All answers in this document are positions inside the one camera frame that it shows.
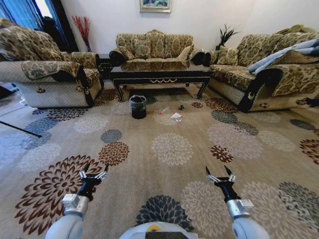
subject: coffee table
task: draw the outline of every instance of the coffee table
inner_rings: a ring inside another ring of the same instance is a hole
[[[189,62],[126,62],[110,72],[110,78],[123,101],[121,86],[127,85],[166,85],[166,84],[202,84],[197,98],[210,82],[212,71],[209,67]]]

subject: red decorative branches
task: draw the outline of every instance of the red decorative branches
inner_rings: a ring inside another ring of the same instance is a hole
[[[73,22],[76,27],[79,29],[82,39],[85,42],[85,45],[88,51],[91,51],[89,43],[89,32],[90,32],[90,22],[86,16],[72,16]]]

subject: light blue blanket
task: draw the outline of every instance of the light blue blanket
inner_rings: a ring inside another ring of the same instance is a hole
[[[290,51],[290,50],[300,52],[304,55],[318,56],[319,55],[319,38],[298,43],[293,46],[282,49],[274,54],[271,54],[265,57],[264,59],[256,62],[255,64],[249,66],[248,71],[252,74],[253,72],[255,72],[255,74],[257,75],[259,72],[264,70],[267,66],[275,62],[277,59],[282,57],[287,51]]]

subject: blue curtain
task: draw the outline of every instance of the blue curtain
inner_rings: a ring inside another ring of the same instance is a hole
[[[51,1],[51,0],[45,0],[45,3],[46,3],[46,5],[47,5],[48,8],[49,8],[49,11],[50,11],[50,13],[51,13],[51,15],[52,15],[52,18],[53,18],[54,21],[55,21],[56,28],[57,28],[58,31],[60,32],[60,35],[61,35],[61,37],[62,37],[62,40],[64,41],[64,43],[65,43],[66,45],[68,45],[68,40],[67,40],[66,37],[65,37],[65,34],[64,34],[64,31],[63,31],[61,22],[60,22],[60,20],[59,20],[59,17],[58,17],[58,15],[57,15],[56,11],[55,11],[55,7],[54,7],[54,5],[52,4],[52,1]]]
[[[0,0],[0,17],[5,18],[5,19],[9,20],[10,22],[16,23],[3,0]]]
[[[4,3],[16,24],[42,30],[42,16],[33,0],[1,0],[1,2]]]

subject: side table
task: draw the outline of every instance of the side table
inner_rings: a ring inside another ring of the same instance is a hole
[[[98,65],[99,72],[103,79],[110,78],[110,72],[113,69],[109,54],[98,54],[100,57],[100,62]]]

